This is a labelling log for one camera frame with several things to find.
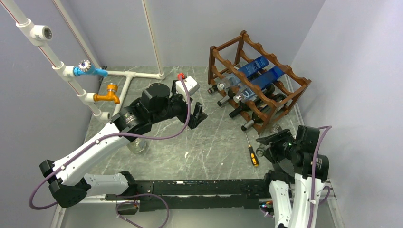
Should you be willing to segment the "dark green wine bottle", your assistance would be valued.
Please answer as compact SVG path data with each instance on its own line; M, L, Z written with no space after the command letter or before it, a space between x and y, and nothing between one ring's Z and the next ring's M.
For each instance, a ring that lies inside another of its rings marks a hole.
M280 102L284 100L286 97L287 96L285 94L278 93L272 96L271 98L273 98L273 100L276 102ZM259 106L258 110L261 111L262 113L268 113L271 110L271 108L267 104L265 104ZM261 124L261 123L263 123L263 120L256 113L253 113L251 119L244 125L242 125L240 128L242 131L246 131L247 129L251 128L254 124Z

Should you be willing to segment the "labelled dark wine bottle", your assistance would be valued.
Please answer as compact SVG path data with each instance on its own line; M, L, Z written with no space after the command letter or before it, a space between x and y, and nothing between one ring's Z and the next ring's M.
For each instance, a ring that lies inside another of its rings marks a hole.
M224 104L228 103L230 100L233 100L234 96L237 93L233 92L231 89L228 90L227 94L217 102L218 106L223 106Z

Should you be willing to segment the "blue square bottle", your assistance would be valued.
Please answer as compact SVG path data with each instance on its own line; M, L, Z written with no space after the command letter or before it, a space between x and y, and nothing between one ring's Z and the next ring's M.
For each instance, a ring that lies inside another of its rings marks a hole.
M268 65L269 61L264 56L260 56L237 70L243 73L247 78L249 78L251 75L255 74ZM236 86L240 82L241 80L233 73L226 74L225 77L217 83L217 89L219 91L222 91L232 86Z

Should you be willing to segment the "clear stoppered glass bottle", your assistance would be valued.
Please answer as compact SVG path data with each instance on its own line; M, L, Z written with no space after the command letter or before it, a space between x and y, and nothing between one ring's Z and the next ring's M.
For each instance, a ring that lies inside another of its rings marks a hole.
M264 74L253 79L251 81L251 83L254 86L258 86L262 90L263 88L272 84L274 81L277 81L284 74L285 73L279 67L274 66L271 69L269 69L267 72L265 72ZM243 87L249 88L247 85L243 85L242 87L239 88L239 90Z

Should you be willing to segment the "clear tall bottle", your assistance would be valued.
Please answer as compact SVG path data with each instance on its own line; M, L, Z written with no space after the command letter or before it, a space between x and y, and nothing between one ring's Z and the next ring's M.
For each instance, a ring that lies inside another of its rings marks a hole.
M267 137L270 135L273 135L277 132L282 131L282 127L280 125L274 125L272 128L268 128L266 130L264 130L260 135L259 138L263 138L263 137ZM268 146L260 143L258 148L256 149L256 155L258 157L263 157L264 156L264 151L268 148Z

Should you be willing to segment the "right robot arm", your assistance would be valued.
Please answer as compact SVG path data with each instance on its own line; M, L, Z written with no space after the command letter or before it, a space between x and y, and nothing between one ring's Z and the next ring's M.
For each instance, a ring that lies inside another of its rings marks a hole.
M262 192L272 199L275 227L315 227L330 166L328 157L319 154L319 148L330 129L299 125L296 136L284 129L256 140L265 145L263 156L272 164L288 160L293 166L294 197L290 196L291 182L286 173L269 171L262 183Z

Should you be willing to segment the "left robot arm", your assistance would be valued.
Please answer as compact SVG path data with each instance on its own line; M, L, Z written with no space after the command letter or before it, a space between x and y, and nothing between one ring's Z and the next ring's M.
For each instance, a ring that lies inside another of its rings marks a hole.
M196 128L207 114L201 103L190 112L191 98L160 83L151 84L141 97L124 107L92 139L66 157L40 164L56 203L69 208L84 198L114 194L129 200L137 193L137 183L128 171L115 175L93 175L89 171L101 160L142 135L156 123L178 118L186 127Z

